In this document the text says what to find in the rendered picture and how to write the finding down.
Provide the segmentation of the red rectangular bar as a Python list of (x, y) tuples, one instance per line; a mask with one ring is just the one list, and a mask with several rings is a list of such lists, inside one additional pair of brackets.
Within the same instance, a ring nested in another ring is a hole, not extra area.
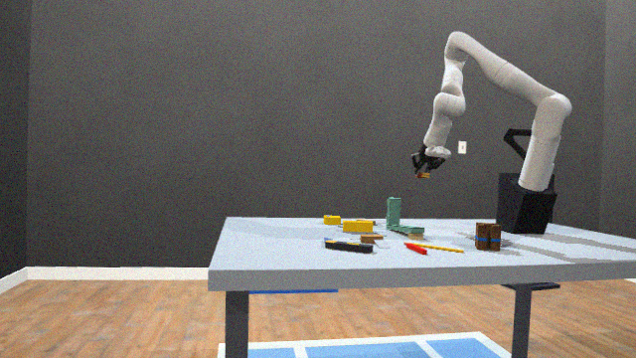
[(419, 254), (427, 255), (427, 250), (425, 250), (425, 249), (423, 249), (423, 248), (420, 248), (420, 247), (418, 247), (418, 246), (416, 246), (416, 245), (413, 245), (413, 244), (406, 244), (406, 247), (407, 247), (408, 249), (410, 249), (410, 250), (413, 250), (413, 251), (415, 251), (415, 252), (419, 253)]

